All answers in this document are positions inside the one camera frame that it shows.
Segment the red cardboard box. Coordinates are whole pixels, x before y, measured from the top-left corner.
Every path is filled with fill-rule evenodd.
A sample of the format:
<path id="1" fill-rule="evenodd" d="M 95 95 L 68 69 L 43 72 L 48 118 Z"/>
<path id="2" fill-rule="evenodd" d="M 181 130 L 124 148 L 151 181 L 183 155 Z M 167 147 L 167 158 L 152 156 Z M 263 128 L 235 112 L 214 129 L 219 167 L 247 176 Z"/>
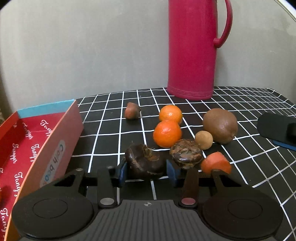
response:
<path id="1" fill-rule="evenodd" d="M 83 130 L 76 100 L 19 109 L 1 125 L 1 240 L 18 240 L 18 199 L 62 177 Z"/>

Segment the carrot piece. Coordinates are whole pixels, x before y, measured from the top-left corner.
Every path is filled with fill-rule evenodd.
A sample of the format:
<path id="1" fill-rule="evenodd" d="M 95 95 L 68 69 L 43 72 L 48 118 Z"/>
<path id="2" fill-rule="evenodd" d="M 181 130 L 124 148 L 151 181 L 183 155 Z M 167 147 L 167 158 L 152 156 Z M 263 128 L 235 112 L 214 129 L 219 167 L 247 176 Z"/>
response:
<path id="1" fill-rule="evenodd" d="M 201 162 L 201 170 L 204 173 L 211 174 L 214 169 L 222 170 L 227 174 L 231 173 L 231 164 L 221 152 L 214 152 Z"/>

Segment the large brown kiwi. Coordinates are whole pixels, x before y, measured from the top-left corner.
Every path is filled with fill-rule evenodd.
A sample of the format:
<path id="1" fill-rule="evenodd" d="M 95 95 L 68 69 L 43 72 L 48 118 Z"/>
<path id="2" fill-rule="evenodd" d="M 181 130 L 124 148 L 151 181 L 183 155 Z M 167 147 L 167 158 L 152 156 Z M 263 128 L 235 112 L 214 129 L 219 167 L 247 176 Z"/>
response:
<path id="1" fill-rule="evenodd" d="M 238 132 L 236 116 L 221 108 L 210 109 L 204 114 L 203 127 L 212 135 L 214 142 L 220 144 L 228 144 Z"/>

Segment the small tan longan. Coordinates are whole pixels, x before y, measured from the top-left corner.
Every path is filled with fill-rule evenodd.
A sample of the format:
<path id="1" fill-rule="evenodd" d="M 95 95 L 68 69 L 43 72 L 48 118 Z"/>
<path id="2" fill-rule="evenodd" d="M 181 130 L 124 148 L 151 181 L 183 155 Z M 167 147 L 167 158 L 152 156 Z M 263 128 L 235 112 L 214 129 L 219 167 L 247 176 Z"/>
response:
<path id="1" fill-rule="evenodd" d="M 201 150 L 207 150 L 213 144 L 213 137 L 207 131 L 199 131 L 195 135 L 195 142 Z"/>

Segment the mandarin orange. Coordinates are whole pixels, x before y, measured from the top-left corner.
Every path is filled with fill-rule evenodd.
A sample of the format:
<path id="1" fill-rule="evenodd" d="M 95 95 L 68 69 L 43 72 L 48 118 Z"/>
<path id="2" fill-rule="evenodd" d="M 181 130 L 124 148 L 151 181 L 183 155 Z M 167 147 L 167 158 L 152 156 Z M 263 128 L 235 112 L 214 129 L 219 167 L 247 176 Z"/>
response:
<path id="1" fill-rule="evenodd" d="M 175 121 L 179 125 L 182 123 L 183 114 L 182 111 L 175 105 L 165 105 L 159 112 L 160 121 Z"/>
<path id="2" fill-rule="evenodd" d="M 154 142 L 162 148 L 172 147 L 182 138 L 182 130 L 174 120 L 163 120 L 157 124 L 153 132 Z"/>

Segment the black white grid tablecloth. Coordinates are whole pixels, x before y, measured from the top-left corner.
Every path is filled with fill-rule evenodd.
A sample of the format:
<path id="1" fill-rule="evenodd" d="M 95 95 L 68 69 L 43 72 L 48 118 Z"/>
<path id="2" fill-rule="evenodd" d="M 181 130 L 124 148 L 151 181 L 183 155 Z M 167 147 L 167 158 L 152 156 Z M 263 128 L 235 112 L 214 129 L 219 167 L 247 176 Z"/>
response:
<path id="1" fill-rule="evenodd" d="M 125 118 L 128 102 L 140 107 L 140 117 Z M 159 111 L 177 106 L 183 114 L 183 138 L 193 138 L 203 127 L 204 114 L 213 108 L 233 113 L 238 133 L 227 145 L 213 144 L 205 155 L 221 152 L 231 163 L 232 176 L 275 199 L 283 210 L 278 240 L 295 240 L 295 151 L 273 144 L 257 130 L 263 113 L 295 116 L 295 104 L 270 88 L 215 87 L 208 100 L 193 101 L 169 94 L 165 88 L 97 94 L 77 99 L 84 129 L 68 165 L 95 172 L 100 167 L 118 165 L 132 143 L 167 154 L 153 141 Z"/>

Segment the small brown chestnut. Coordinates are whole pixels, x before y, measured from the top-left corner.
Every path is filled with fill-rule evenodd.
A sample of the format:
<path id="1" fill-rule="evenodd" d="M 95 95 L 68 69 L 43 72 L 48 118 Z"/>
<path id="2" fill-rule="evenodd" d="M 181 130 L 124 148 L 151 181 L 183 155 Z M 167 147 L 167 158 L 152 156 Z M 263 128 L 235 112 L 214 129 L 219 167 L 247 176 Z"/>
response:
<path id="1" fill-rule="evenodd" d="M 140 117 L 140 107 L 133 102 L 128 102 L 125 109 L 125 118 L 127 120 L 135 120 Z"/>

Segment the dark water chestnut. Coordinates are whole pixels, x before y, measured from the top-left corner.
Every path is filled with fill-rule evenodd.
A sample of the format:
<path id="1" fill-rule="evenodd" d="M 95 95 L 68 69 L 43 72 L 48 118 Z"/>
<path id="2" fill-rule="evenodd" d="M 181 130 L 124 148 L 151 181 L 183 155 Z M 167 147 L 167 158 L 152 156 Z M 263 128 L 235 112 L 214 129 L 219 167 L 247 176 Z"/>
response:
<path id="1" fill-rule="evenodd" d="M 197 143 L 189 139 L 178 140 L 171 148 L 172 160 L 181 168 L 189 169 L 200 164 L 204 157 Z"/>
<path id="2" fill-rule="evenodd" d="M 147 145 L 130 145 L 125 151 L 125 160 L 132 173 L 141 179 L 157 178 L 165 173 L 165 157 Z"/>

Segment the pink thermos jug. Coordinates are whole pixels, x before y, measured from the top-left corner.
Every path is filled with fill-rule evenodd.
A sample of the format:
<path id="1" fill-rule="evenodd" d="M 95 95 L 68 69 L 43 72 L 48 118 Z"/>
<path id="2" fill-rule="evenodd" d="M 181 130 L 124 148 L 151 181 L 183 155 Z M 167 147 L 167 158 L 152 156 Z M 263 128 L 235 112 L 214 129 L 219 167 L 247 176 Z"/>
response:
<path id="1" fill-rule="evenodd" d="M 231 2 L 225 4 L 226 24 L 218 37 L 216 1 L 169 1 L 168 93 L 188 100 L 212 97 L 216 52 L 227 40 L 233 21 Z"/>

